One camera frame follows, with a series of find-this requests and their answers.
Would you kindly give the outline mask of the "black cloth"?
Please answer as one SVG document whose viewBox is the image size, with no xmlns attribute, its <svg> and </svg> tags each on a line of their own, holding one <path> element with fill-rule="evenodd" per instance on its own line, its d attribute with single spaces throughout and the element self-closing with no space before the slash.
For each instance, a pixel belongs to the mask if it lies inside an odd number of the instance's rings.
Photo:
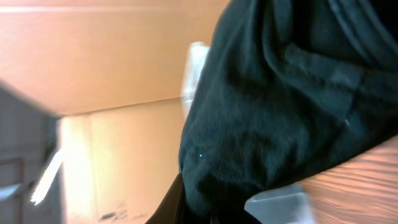
<svg viewBox="0 0 398 224">
<path fill-rule="evenodd" d="M 259 192 L 397 134 L 397 2 L 233 0 L 179 152 L 185 223 L 254 223 Z"/>
</svg>

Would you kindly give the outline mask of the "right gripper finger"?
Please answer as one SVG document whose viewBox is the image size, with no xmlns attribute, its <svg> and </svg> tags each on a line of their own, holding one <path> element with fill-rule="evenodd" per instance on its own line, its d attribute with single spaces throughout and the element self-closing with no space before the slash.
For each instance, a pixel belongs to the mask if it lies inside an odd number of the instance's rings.
<svg viewBox="0 0 398 224">
<path fill-rule="evenodd" d="M 146 224 L 183 224 L 185 189 L 182 174 L 178 174 L 154 214 Z"/>
</svg>

